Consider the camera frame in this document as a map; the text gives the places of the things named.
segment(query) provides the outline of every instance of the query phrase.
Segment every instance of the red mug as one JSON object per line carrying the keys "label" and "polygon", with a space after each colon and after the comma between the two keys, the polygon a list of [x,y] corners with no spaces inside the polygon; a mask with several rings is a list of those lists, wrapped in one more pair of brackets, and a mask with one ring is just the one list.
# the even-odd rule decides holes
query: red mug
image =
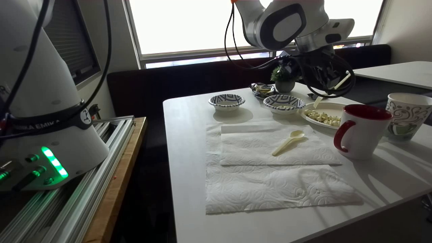
{"label": "red mug", "polygon": [[383,138],[392,114],[362,104],[345,107],[343,124],[334,136],[334,145],[347,158],[369,159]]}

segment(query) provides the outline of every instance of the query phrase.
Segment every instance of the white table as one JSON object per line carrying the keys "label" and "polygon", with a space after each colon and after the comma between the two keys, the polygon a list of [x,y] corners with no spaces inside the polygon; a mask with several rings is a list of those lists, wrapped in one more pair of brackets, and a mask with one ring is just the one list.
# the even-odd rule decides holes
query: white table
{"label": "white table", "polygon": [[[235,89],[246,99],[237,116],[215,114],[207,101],[216,93],[171,99],[164,103],[179,243],[287,243],[314,239],[357,220],[432,192],[432,128],[423,126],[404,150],[389,142],[374,159],[351,162],[335,170],[365,200],[362,205],[311,207],[283,211],[206,215],[206,127],[208,123],[248,123],[272,119],[250,89]],[[297,84],[293,95],[308,100]],[[346,99],[334,101],[351,103]]]}
{"label": "white table", "polygon": [[356,69],[356,76],[432,89],[432,62],[415,61]]}

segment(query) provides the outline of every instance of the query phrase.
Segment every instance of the small bowl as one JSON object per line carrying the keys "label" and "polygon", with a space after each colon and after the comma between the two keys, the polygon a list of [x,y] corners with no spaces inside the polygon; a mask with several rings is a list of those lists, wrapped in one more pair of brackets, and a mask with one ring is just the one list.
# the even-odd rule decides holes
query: small bowl
{"label": "small bowl", "polygon": [[238,95],[226,93],[214,96],[208,103],[214,105],[216,111],[235,111],[245,103],[245,99]]}
{"label": "small bowl", "polygon": [[303,100],[291,95],[273,95],[264,100],[264,104],[277,115],[293,115],[306,105]]}

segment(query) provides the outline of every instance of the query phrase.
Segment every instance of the cup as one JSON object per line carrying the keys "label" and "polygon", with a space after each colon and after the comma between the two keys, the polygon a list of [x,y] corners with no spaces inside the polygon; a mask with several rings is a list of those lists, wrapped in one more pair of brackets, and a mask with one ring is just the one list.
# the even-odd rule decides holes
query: cup
{"label": "cup", "polygon": [[432,99],[415,93],[391,93],[387,109],[392,122],[387,138],[395,142],[411,141],[432,111]]}
{"label": "cup", "polygon": [[385,109],[362,104],[346,105],[342,115],[343,124],[334,136],[334,145],[347,158],[369,159],[391,119],[392,114]]}

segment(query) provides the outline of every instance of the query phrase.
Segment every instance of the white napkin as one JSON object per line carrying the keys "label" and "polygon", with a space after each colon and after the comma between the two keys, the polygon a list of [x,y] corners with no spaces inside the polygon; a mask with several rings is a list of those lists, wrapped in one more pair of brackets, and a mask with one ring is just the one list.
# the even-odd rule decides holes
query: white napkin
{"label": "white napkin", "polygon": [[[292,145],[285,153],[273,157],[295,130],[303,130],[306,139]],[[341,165],[333,145],[324,143],[323,134],[310,126],[261,122],[250,124],[222,124],[222,165]]]}
{"label": "white napkin", "polygon": [[362,203],[329,165],[223,168],[218,159],[211,154],[207,168],[207,215]]}

